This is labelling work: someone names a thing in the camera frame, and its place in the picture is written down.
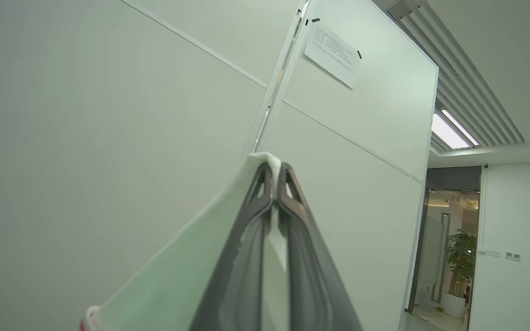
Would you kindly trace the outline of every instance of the linear ceiling slat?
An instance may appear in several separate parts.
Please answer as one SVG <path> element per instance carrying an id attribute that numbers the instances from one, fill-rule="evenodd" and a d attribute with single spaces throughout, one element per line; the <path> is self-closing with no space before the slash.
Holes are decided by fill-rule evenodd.
<path id="1" fill-rule="evenodd" d="M 462 63 L 463 67 L 467 69 L 467 73 L 469 73 L 470 77 L 476 83 L 478 91 L 483 93 L 484 96 L 486 96 L 486 99 L 488 99 L 490 105 L 494 107 L 496 112 L 500 115 L 500 117 L 505 122 L 507 128 L 511 130 L 514 140 L 517 141 L 518 143 L 524 143 L 524 138 L 522 134 L 518 131 L 517 127 L 515 126 L 513 121 L 510 119 L 507 112 L 504 110 L 503 106 L 500 104 L 500 101 L 498 101 L 496 96 L 494 96 L 494 93 L 492 93 L 492 90 L 490 90 L 490 88 L 488 87 L 488 84 L 486 84 L 486 82 L 481 77 L 481 75 L 477 73 L 472 61 L 469 59 L 469 57 L 467 57 L 465 52 L 463 52 L 463 49 L 461 48 L 461 46 L 456 42 L 454 37 L 447 30 L 446 26 L 439 19 L 435 11 L 430 6 L 423 6 L 421 7 L 420 10 L 421 12 L 425 13 L 425 17 L 427 18 L 427 21 L 429 21 L 430 25 L 435 27 L 436 32 L 439 34 L 439 36 L 444 41 L 444 43 L 448 46 L 448 48 L 452 51 L 455 58 L 457 58 L 459 62 Z"/>
<path id="2" fill-rule="evenodd" d="M 450 81 L 452 81 L 452 84 L 449 86 L 449 88 L 454 94 L 456 94 L 458 100 L 462 103 L 465 103 L 466 109 L 470 111 L 474 117 L 477 117 L 480 119 L 480 121 L 486 122 L 488 126 L 485 128 L 490 128 L 490 130 L 488 130 L 488 134 L 492 137 L 492 140 L 496 141 L 498 144 L 502 144 L 505 140 L 497 134 L 497 130 L 492 130 L 494 123 L 490 121 L 488 117 L 485 117 L 480 113 L 480 106 L 473 101 L 471 93 L 467 92 L 465 88 L 462 88 L 462 82 L 458 80 L 448 61 L 443 57 L 442 54 L 439 53 L 439 51 L 434 48 L 433 45 L 429 44 L 430 41 L 424 37 L 424 32 L 420 27 L 418 27 L 418 24 L 421 24 L 421 22 L 416 15 L 412 13 L 409 17 L 403 17 L 401 21 L 408 28 L 408 30 L 414 34 L 416 41 L 424 46 L 425 50 L 429 53 L 429 56 L 433 58 L 433 61 L 437 62 L 437 65 L 439 65 L 441 69 L 440 72 L 445 73 Z"/>
<path id="3" fill-rule="evenodd" d="M 465 126 L 465 129 L 469 130 L 473 138 L 475 138 L 480 145 L 493 145 L 490 138 L 484 134 L 480 123 L 478 123 L 473 117 L 469 116 L 467 111 L 463 109 L 463 106 L 458 104 L 457 99 L 452 97 L 446 88 L 437 89 L 437 97 L 443 103 L 443 105 L 447 107 L 450 112 L 452 112 L 452 115 L 455 116 L 458 121 L 461 120 L 461 123 Z"/>
<path id="4" fill-rule="evenodd" d="M 431 138 L 433 139 L 435 144 L 440 145 L 440 147 L 443 148 L 444 151 L 452 151 L 453 150 L 446 142 L 444 142 L 436 134 L 431 135 Z"/>
<path id="5" fill-rule="evenodd" d="M 443 75 L 439 74 L 439 84 L 440 87 L 438 90 L 442 92 L 446 98 L 454 104 L 455 108 L 459 113 L 464 113 L 466 119 L 470 120 L 471 126 L 475 128 L 476 131 L 480 132 L 482 138 L 486 141 L 487 145 L 495 145 L 498 142 L 492 137 L 491 128 L 486 126 L 486 122 L 473 111 L 472 108 L 467 106 L 467 103 L 463 102 L 462 97 L 459 92 L 455 90 L 454 84 L 449 82 Z"/>
<path id="6" fill-rule="evenodd" d="M 460 115 L 458 110 L 455 109 L 455 107 L 453 107 L 440 92 L 437 92 L 435 107 L 438 110 L 447 109 L 447 111 L 457 120 L 459 124 L 461 124 L 461 126 L 470 134 L 470 136 L 472 136 L 472 138 L 478 142 L 479 145 L 484 145 L 484 140 L 481 138 L 481 136 L 474 131 L 472 126 L 466 122 L 465 117 Z"/>
<path id="7" fill-rule="evenodd" d="M 458 129 L 457 126 L 455 126 L 455 124 L 453 124 L 452 121 L 450 121 L 443 113 L 441 113 L 440 111 L 436 111 L 435 112 L 437 114 L 437 116 L 439 116 L 445 123 L 447 123 L 447 125 L 451 128 L 451 130 L 453 130 L 458 136 L 459 138 L 461 138 L 463 141 L 465 141 L 465 143 L 468 145 L 468 146 L 474 146 L 472 141 L 469 140 L 465 134 L 463 134 L 463 132 L 461 132 L 461 130 Z"/>
<path id="8" fill-rule="evenodd" d="M 436 149 L 437 151 L 439 151 L 439 152 L 444 152 L 443 149 L 441 149 L 439 146 L 437 146 L 437 145 L 434 143 L 433 139 L 431 139 L 431 146 L 432 146 L 434 149 Z"/>
<path id="9" fill-rule="evenodd" d="M 435 46 L 436 50 L 442 55 L 449 65 L 451 65 L 455 75 L 455 78 L 461 79 L 460 90 L 465 90 L 465 95 L 471 101 L 472 105 L 476 107 L 476 111 L 482 113 L 482 117 L 489 119 L 494 128 L 497 131 L 498 137 L 504 143 L 513 143 L 514 138 L 511 134 L 507 125 L 501 119 L 500 114 L 494 111 L 492 105 L 489 105 L 488 101 L 485 100 L 482 93 L 476 88 L 475 82 L 467 74 L 468 70 L 471 68 L 463 67 L 462 63 L 452 54 L 451 50 L 444 43 L 444 40 L 439 36 L 438 32 L 435 30 L 435 27 L 427 21 L 427 11 L 424 8 L 419 9 L 417 12 L 412 13 L 410 17 L 416 23 L 416 25 L 421 28 L 425 36 L 429 41 Z"/>

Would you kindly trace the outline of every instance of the ceiling light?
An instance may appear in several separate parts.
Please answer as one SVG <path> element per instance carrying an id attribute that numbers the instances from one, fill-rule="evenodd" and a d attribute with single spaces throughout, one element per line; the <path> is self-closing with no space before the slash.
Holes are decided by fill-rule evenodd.
<path id="1" fill-rule="evenodd" d="M 443 109 L 441 111 L 443 113 L 443 115 L 445 115 L 460 131 L 461 133 L 463 133 L 464 136 L 466 136 L 469 141 L 472 142 L 472 144 L 474 145 L 479 145 L 478 142 L 469 134 L 469 132 L 467 132 L 467 130 L 465 130 L 463 128 L 463 126 L 461 126 L 461 124 L 459 124 L 459 122 L 457 120 L 455 120 L 455 117 L 453 117 L 448 111 L 447 109 Z"/>
<path id="2" fill-rule="evenodd" d="M 437 114 L 433 114 L 433 125 L 431 130 L 448 144 L 449 147 L 467 148 L 469 145 L 447 123 Z"/>

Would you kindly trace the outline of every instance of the shopping bag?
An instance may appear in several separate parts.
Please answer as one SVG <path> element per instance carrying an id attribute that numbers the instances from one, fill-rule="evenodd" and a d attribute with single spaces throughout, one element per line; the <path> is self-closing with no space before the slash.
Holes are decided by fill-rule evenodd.
<path id="1" fill-rule="evenodd" d="M 236 178 L 91 318 L 97 331 L 186 331 L 255 171 L 267 162 L 277 178 L 280 160 L 249 155 Z M 286 330 L 286 247 L 273 227 L 264 245 L 263 331 Z"/>

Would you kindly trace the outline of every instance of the floor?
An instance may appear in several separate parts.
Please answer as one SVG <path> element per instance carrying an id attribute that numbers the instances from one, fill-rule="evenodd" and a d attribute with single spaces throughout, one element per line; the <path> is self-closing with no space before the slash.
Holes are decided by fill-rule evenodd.
<path id="1" fill-rule="evenodd" d="M 423 312 L 423 310 L 420 309 L 415 309 L 414 315 L 417 315 L 418 318 L 431 323 L 443 331 L 467 330 L 467 318 L 462 321 L 461 319 L 454 318 L 444 312 L 439 312 L 437 310 L 434 310 L 433 312 Z"/>
<path id="2" fill-rule="evenodd" d="M 431 323 L 408 313 L 402 314 L 398 331 L 443 331 Z"/>

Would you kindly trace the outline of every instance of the white ceiling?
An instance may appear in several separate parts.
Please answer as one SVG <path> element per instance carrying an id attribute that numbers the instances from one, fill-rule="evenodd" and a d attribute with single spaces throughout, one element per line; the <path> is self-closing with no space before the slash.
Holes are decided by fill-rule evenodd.
<path id="1" fill-rule="evenodd" d="M 462 192 L 462 191 L 434 191 L 429 195 L 429 205 L 435 207 L 447 207 L 449 201 L 464 200 L 467 207 L 478 208 L 480 195 L 477 192 Z"/>
<path id="2" fill-rule="evenodd" d="M 397 1 L 375 2 L 386 9 Z M 526 141 L 520 145 L 439 154 L 432 151 L 429 167 L 530 162 L 530 0 L 427 2 L 462 46 Z"/>

